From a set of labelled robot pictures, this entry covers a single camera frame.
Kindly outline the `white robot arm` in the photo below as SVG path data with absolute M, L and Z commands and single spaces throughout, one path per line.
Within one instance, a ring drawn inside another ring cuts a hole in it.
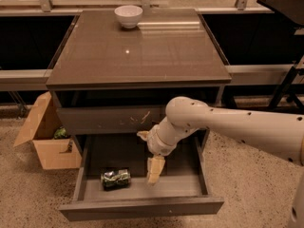
M 235 141 L 304 165 L 304 116 L 286 113 L 211 107 L 188 97 L 176 97 L 165 108 L 164 119 L 137 135 L 153 154 L 147 161 L 147 182 L 158 181 L 164 158 L 179 141 L 200 129 L 211 130 Z

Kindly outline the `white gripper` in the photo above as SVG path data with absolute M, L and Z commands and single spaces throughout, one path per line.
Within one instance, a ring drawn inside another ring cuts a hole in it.
M 137 136 L 147 141 L 148 150 L 157 156 L 147 160 L 147 183 L 154 185 L 162 173 L 165 165 L 165 156 L 168 156 L 182 139 L 182 129 L 174 126 L 164 118 L 148 131 L 139 131 Z

